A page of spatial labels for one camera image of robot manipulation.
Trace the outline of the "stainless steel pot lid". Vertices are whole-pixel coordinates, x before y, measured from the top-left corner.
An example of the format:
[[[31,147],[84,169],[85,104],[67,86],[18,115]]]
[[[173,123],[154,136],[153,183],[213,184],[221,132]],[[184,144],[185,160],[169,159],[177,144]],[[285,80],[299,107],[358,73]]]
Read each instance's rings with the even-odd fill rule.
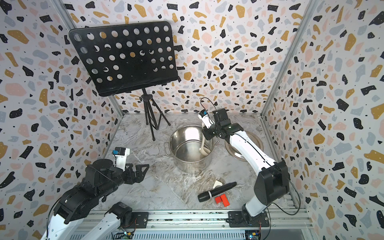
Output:
[[[227,142],[251,165],[257,165],[266,160],[267,155],[251,140],[246,131],[231,134]]]

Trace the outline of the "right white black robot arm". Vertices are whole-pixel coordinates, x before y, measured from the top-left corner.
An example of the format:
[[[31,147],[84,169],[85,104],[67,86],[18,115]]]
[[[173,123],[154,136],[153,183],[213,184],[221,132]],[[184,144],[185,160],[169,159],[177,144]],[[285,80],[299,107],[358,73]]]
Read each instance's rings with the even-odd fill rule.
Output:
[[[241,220],[229,220],[230,223],[251,226],[269,205],[290,192],[293,183],[290,180],[288,167],[285,161],[276,162],[265,154],[250,139],[243,127],[231,122],[224,108],[213,111],[212,115],[213,120],[208,111],[202,110],[199,113],[205,139],[211,140],[217,137],[225,140],[245,158],[257,174],[254,195],[243,205]]]

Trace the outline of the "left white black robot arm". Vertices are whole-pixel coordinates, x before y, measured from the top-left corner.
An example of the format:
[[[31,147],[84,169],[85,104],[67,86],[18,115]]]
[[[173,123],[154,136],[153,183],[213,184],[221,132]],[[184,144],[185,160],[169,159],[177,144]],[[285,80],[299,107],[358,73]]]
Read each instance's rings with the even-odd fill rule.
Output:
[[[133,164],[124,164],[118,168],[108,159],[99,159],[89,164],[83,180],[65,192],[50,210],[42,239],[68,240],[99,202],[105,202],[123,184],[141,183],[149,167],[148,164],[137,165],[134,170]],[[131,240],[137,229],[146,228],[148,217],[147,212],[134,213],[128,205],[117,202],[83,238],[103,240],[121,229],[121,237]]]

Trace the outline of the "cream toy brick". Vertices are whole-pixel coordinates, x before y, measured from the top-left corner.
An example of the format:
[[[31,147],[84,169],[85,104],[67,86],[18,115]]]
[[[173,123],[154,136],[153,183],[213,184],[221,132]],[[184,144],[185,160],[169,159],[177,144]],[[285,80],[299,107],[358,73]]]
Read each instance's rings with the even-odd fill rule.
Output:
[[[215,180],[215,183],[214,183],[214,186],[213,186],[213,189],[216,189],[218,187],[221,187],[223,185],[222,182],[218,181],[218,180]]]

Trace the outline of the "left green circuit board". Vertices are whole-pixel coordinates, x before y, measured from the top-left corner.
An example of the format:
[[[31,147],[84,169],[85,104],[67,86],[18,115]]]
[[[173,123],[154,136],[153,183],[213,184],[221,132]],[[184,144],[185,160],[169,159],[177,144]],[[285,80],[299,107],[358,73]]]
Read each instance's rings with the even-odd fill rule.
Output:
[[[120,229],[120,231],[115,235],[115,240],[132,240],[134,238],[135,230],[128,231],[125,229]]]

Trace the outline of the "green circuit board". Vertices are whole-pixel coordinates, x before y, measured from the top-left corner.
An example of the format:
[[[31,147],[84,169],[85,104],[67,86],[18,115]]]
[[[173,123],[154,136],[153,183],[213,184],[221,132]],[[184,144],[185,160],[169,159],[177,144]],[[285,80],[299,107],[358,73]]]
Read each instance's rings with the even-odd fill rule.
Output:
[[[115,240],[132,240],[134,238],[135,230],[128,231],[125,229],[120,229],[120,231],[115,235]]]
[[[261,232],[259,230],[247,230],[245,231],[245,240],[260,240]]]

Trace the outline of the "black microphone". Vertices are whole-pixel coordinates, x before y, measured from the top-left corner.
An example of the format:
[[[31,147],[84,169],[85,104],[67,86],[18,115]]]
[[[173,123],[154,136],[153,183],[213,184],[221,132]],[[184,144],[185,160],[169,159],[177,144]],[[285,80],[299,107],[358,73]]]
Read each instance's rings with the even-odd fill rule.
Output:
[[[228,183],[228,184],[216,187],[212,190],[205,191],[205,192],[198,195],[198,201],[200,203],[208,201],[209,199],[211,199],[217,195],[220,195],[220,194],[222,194],[228,190],[231,190],[232,188],[234,188],[236,186],[237,186],[237,182],[232,182],[232,183]]]

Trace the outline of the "red toy brick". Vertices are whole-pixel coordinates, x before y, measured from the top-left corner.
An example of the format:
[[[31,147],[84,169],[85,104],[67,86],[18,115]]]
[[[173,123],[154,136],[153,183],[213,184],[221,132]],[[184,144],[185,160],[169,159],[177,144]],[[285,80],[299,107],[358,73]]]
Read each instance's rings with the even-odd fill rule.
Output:
[[[228,207],[230,202],[225,194],[215,197],[216,204],[223,204],[224,207]]]

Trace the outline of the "right green circuit board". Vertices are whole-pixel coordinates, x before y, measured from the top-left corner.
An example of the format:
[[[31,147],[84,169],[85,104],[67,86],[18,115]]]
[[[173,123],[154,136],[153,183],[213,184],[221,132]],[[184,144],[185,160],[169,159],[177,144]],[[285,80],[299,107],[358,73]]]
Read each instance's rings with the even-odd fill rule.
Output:
[[[247,230],[245,231],[245,240],[260,240],[261,232],[259,230]]]

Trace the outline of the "black perforated music stand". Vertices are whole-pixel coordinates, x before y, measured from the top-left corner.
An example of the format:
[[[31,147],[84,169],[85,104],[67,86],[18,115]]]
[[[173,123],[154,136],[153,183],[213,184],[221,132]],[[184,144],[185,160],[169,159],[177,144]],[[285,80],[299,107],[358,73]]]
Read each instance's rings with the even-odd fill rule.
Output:
[[[148,87],[178,80],[169,22],[114,25],[69,32],[73,46],[101,97],[142,90],[146,124],[151,131],[166,121]]]

